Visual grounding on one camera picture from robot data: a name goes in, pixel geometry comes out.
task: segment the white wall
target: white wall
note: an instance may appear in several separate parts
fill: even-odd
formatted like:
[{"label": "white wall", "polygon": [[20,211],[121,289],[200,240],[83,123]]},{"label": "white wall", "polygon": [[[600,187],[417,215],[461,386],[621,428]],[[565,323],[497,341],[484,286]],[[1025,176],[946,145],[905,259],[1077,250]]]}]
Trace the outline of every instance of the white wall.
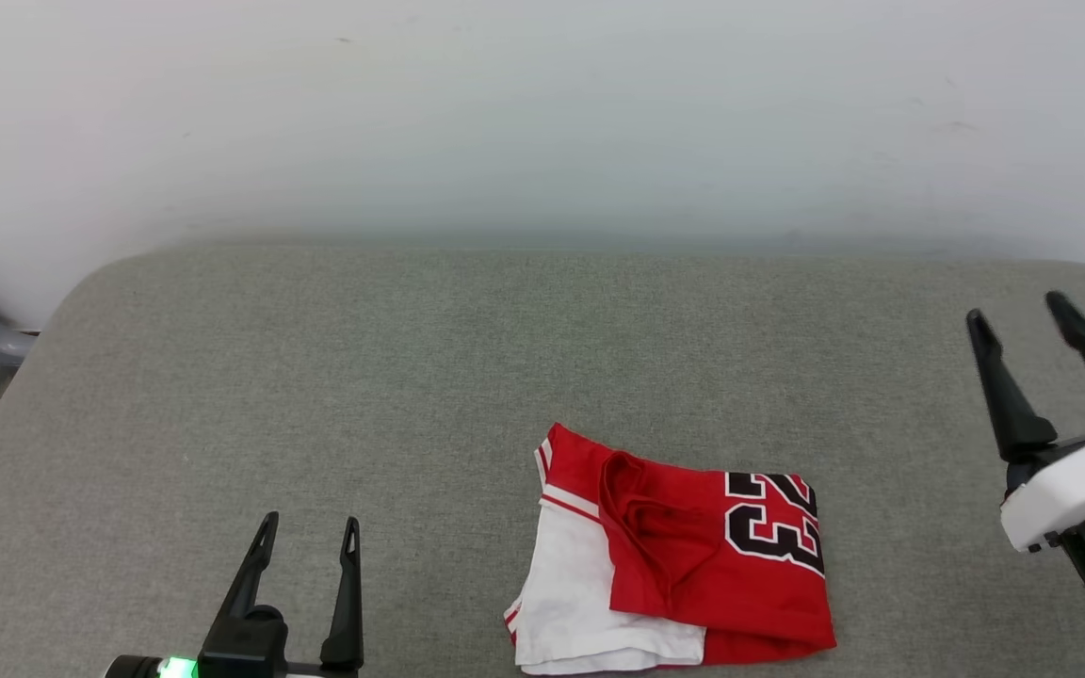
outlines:
[{"label": "white wall", "polygon": [[354,234],[1085,260],[1085,3],[0,0],[11,322]]}]

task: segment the glowing green indicator light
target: glowing green indicator light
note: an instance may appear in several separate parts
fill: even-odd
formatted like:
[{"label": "glowing green indicator light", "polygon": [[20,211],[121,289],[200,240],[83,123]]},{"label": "glowing green indicator light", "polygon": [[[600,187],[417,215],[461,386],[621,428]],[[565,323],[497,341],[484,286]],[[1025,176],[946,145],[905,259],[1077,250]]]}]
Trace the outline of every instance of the glowing green indicator light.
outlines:
[{"label": "glowing green indicator light", "polygon": [[158,675],[162,678],[195,678],[195,661],[182,660],[181,656],[173,656],[159,666]]}]

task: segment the gray fabric surface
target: gray fabric surface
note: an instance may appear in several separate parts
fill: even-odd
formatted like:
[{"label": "gray fabric surface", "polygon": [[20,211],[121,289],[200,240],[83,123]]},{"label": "gray fabric surface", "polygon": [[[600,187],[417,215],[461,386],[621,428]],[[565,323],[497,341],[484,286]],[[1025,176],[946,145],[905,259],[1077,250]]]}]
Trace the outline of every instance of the gray fabric surface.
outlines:
[{"label": "gray fabric surface", "polygon": [[1062,553],[1013,553],[963,321],[1085,431],[1058,263],[200,248],[93,274],[0,402],[0,675],[193,653],[264,511],[260,602],[323,638],[362,523],[367,678],[516,675],[548,425],[817,489],[840,648],[689,675],[1085,675]]}]

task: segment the red fabric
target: red fabric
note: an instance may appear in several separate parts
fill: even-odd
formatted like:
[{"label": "red fabric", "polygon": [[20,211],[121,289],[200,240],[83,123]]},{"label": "red fabric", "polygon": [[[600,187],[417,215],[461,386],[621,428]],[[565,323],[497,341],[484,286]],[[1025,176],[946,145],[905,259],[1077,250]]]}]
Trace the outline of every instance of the red fabric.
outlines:
[{"label": "red fabric", "polygon": [[[725,472],[634,458],[560,424],[547,438],[547,484],[598,507],[614,562],[611,609],[705,626],[704,664],[793,660],[835,647],[822,563],[810,558],[821,553],[814,495],[801,477],[731,474],[752,494],[728,495]],[[778,482],[802,501],[789,501]],[[732,523],[728,514],[740,506],[761,508],[765,520]],[[748,552],[776,543],[779,526],[803,562]],[[763,543],[740,550],[728,529]]]}]

